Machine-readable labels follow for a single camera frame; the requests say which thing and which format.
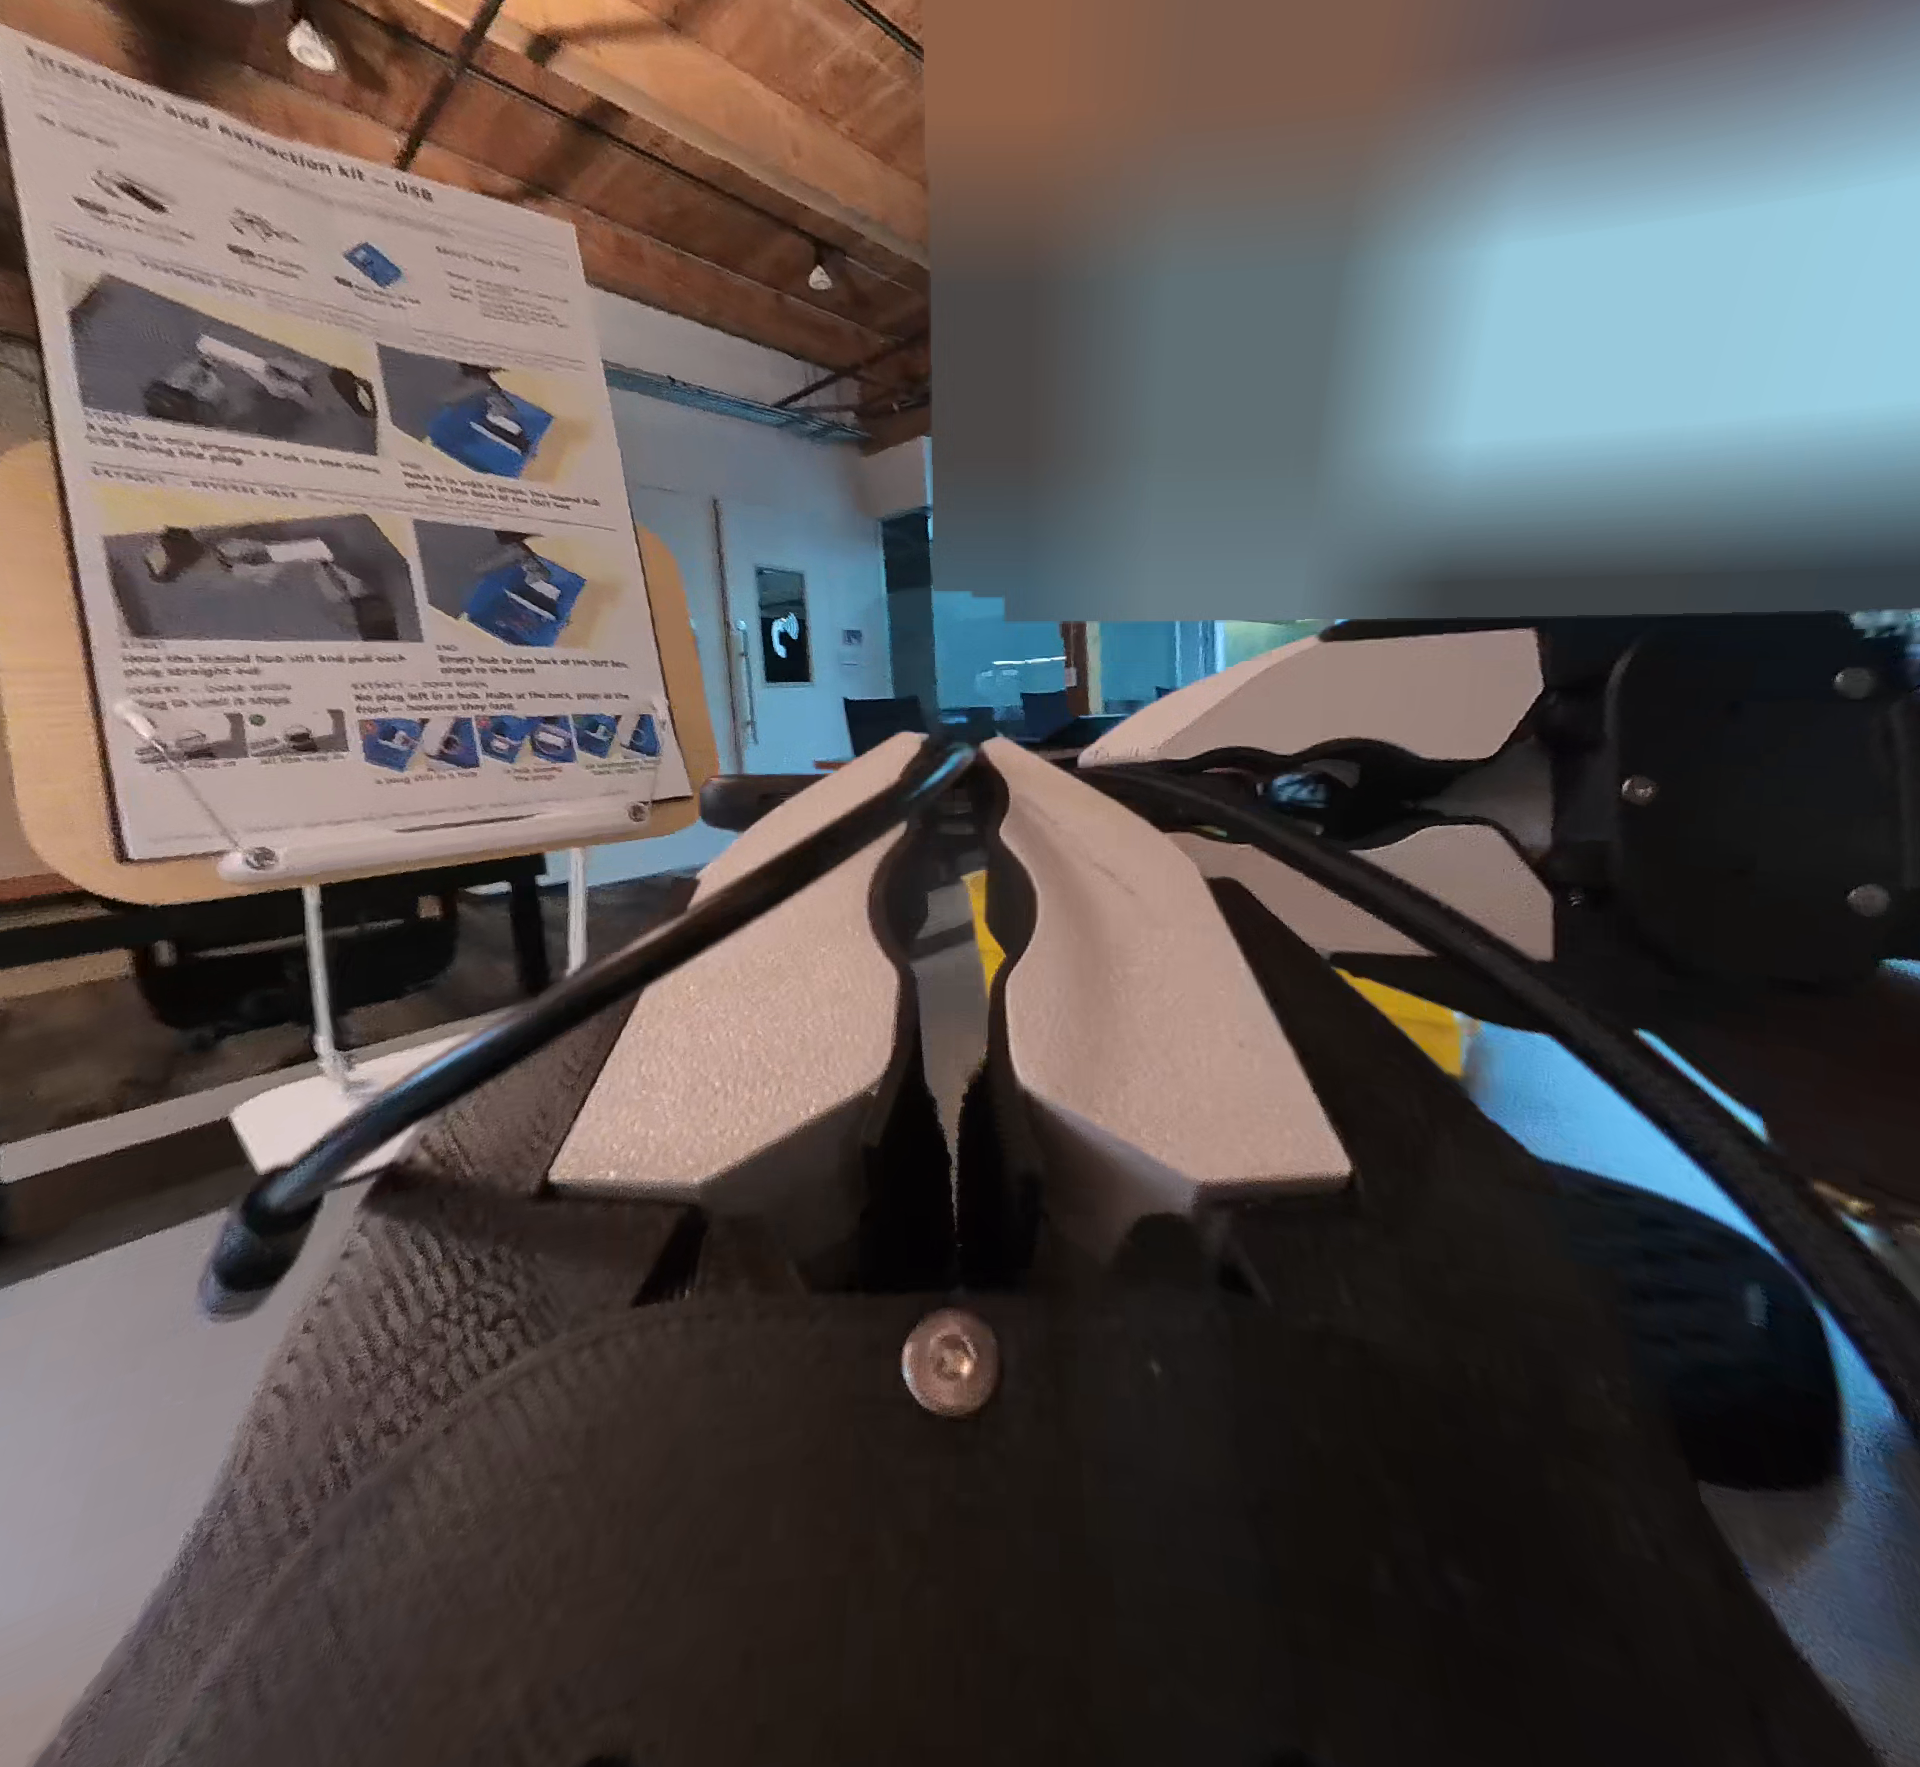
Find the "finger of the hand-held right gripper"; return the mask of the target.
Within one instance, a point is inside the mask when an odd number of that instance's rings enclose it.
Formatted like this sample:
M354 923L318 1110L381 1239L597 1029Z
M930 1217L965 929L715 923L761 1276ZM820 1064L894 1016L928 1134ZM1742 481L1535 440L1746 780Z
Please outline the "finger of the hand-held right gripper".
M1409 823L1385 840L1335 847L1356 851L1367 866L1449 905L1525 959L1553 959L1553 894L1520 848L1491 823ZM1431 952L1375 915L1339 902L1326 885L1236 838L1217 838L1213 830L1192 833L1191 861L1208 879L1243 887L1324 956L1412 959Z
M1449 771L1431 794L1445 808L1545 808L1550 754L1527 723L1544 695L1533 627L1331 630L1157 698L1093 742L1079 769L1348 749Z

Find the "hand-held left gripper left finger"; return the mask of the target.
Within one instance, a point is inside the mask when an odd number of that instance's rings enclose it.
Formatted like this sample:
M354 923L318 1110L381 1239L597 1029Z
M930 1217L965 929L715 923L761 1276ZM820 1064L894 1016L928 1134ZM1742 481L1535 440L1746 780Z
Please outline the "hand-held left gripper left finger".
M917 1290L954 1263L952 1165L910 963L924 823L640 995L548 1183L668 1210L646 1290Z

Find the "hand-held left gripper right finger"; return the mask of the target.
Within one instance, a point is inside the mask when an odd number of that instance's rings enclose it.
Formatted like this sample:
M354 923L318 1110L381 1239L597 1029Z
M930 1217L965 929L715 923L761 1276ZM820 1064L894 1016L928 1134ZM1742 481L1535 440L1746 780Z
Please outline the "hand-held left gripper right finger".
M1334 1199L1354 1165L1199 868L1125 805L990 742L1001 963L961 1107L965 1274L1110 1263L1146 1220Z

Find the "yellow plastic bin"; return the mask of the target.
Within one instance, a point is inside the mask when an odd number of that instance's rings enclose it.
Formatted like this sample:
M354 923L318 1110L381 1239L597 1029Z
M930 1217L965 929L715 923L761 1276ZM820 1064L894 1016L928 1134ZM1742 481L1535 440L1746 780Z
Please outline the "yellow plastic bin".
M996 979L1003 966L1006 955L990 923L987 910L987 874L980 868L961 876L966 891L975 949L982 959L983 988L987 995L996 989ZM1428 1060L1460 1081L1467 1067L1467 1049L1476 1035L1476 1022L1458 1011L1443 1010L1412 993L1388 988L1377 979L1366 979L1352 971L1342 977L1379 1011L1382 1011L1407 1039L1416 1044Z

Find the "black phone sign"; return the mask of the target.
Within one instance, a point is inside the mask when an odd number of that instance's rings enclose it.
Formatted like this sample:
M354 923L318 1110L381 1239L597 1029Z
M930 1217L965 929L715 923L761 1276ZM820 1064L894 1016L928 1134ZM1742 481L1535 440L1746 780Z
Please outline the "black phone sign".
M761 680L768 687L813 685L807 591L801 570L755 566L755 633Z

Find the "black wrist rest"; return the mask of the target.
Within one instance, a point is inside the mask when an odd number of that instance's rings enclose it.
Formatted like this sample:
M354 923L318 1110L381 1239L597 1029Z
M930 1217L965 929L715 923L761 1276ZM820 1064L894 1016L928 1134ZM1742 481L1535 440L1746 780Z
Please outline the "black wrist rest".
M1842 1408L1826 1328L1800 1280L1729 1224L1548 1165L1558 1221L1619 1309L1699 1484L1806 1492L1836 1477Z

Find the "printed instruction sheet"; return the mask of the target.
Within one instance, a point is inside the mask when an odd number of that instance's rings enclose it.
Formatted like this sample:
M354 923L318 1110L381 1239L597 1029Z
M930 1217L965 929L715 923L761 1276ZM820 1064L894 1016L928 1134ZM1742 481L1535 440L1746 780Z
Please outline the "printed instruction sheet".
M569 229L4 32L112 847L295 879L668 828Z

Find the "wooden display board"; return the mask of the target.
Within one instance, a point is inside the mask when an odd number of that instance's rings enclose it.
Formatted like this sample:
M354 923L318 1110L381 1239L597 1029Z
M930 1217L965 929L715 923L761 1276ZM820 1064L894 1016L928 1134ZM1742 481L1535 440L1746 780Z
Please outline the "wooden display board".
M366 834L247 834L222 853L124 861L116 843L100 708L83 638L57 453L49 440L1 458L1 685L12 794L23 837L80 890L143 908L236 899L427 868L494 863L566 847L641 843L700 820L699 791L720 769L684 579L668 546L634 528L660 648L663 698L687 794L655 798L644 818L590 805L528 817L459 815Z

